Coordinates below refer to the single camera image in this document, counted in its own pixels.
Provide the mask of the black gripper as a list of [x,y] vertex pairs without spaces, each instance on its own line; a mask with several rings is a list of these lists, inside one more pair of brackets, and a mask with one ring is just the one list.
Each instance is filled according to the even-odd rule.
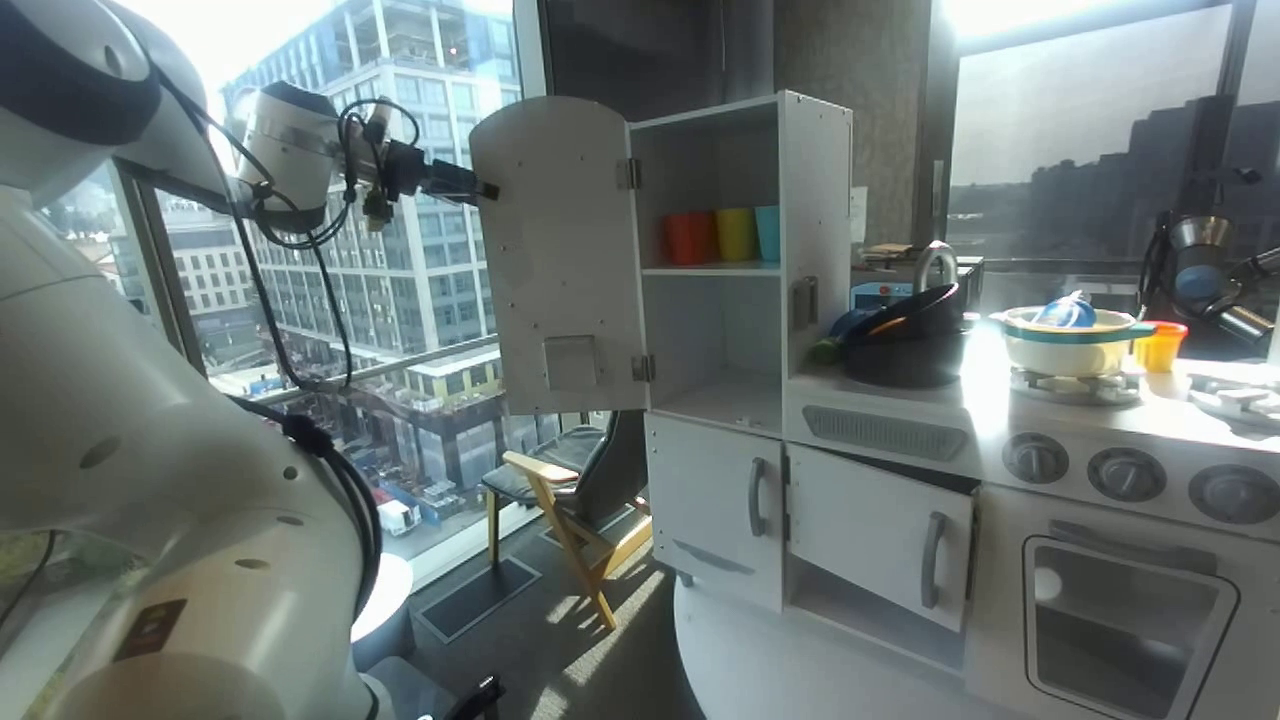
[[456,204],[481,204],[501,195],[501,190],[481,180],[470,167],[449,159],[426,164],[418,150],[398,141],[371,144],[364,132],[349,132],[341,141],[341,152],[342,180],[357,190],[361,212],[371,228],[386,228],[395,204],[403,195],[414,195],[418,190]]

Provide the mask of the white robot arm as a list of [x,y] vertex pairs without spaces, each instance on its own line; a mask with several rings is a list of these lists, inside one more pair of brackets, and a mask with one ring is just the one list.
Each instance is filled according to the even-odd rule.
[[143,561],[22,720],[390,720],[351,661],[378,528],[302,415],[221,397],[28,201],[99,158],[205,190],[179,58],[109,0],[0,0],[4,526]]

